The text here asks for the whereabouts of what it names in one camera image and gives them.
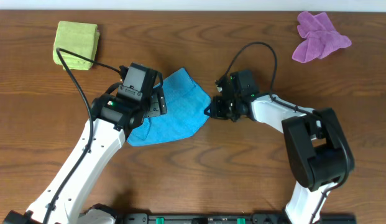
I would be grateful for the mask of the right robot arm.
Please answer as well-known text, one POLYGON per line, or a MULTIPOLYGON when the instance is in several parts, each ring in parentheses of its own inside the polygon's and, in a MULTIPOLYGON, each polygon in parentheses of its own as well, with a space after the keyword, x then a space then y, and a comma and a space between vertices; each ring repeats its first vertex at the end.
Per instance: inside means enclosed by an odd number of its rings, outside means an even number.
POLYGON ((284 215, 289 223, 319 223, 325 200, 345 184, 354 162, 335 112, 300 108, 272 92, 261 93, 249 72, 223 76, 215 84, 220 94, 204 113, 233 122, 246 116, 280 131, 296 179, 284 215))

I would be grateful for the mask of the blue microfiber cloth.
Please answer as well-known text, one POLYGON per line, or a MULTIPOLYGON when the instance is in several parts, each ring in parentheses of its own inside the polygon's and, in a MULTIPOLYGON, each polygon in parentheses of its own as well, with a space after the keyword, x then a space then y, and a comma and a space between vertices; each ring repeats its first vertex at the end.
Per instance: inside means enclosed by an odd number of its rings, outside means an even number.
POLYGON ((180 68, 163 81, 167 114, 146 118, 127 139, 131 146, 148 146, 193 136, 208 120, 204 109, 211 98, 180 68))

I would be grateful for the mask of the purple crumpled cloth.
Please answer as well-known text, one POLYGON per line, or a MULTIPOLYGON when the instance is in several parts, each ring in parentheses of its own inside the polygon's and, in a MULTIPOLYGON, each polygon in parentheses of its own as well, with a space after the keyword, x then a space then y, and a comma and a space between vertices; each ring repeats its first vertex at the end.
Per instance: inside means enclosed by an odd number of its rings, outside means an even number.
POLYGON ((313 15, 304 11, 299 13, 297 21, 298 34, 304 39, 292 55, 292 59, 297 62, 307 63, 314 59, 322 59, 338 49, 352 45, 350 38, 335 29, 325 12, 313 15))

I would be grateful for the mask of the folded green cloth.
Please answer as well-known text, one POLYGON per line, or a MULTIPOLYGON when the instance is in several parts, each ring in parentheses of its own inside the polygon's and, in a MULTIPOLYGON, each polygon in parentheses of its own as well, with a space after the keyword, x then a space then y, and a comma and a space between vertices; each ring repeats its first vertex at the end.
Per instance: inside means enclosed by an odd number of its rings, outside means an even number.
POLYGON ((60 21, 53 44, 53 61, 57 65, 62 64, 56 53, 57 48, 94 60, 99 36, 97 24, 60 21))

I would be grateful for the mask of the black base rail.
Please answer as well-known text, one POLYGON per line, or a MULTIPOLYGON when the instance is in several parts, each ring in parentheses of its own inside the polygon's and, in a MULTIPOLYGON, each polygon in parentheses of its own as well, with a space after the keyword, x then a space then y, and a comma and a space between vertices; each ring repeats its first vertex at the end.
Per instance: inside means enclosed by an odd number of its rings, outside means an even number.
POLYGON ((281 213, 255 213, 243 215, 148 215, 128 214, 123 224, 287 224, 287 217, 281 213))

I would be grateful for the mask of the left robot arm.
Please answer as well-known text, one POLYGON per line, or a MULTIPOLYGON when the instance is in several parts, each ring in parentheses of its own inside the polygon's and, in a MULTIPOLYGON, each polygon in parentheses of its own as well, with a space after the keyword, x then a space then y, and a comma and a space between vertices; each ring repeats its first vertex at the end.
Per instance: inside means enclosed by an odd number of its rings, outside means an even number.
POLYGON ((145 118, 166 114, 164 93, 160 87, 135 91, 120 86, 117 95, 106 92, 96 98, 90 111, 74 150, 46 190, 25 213, 11 210, 3 220, 5 224, 119 221, 119 215, 105 205, 94 205, 85 212, 82 206, 131 131, 145 118))

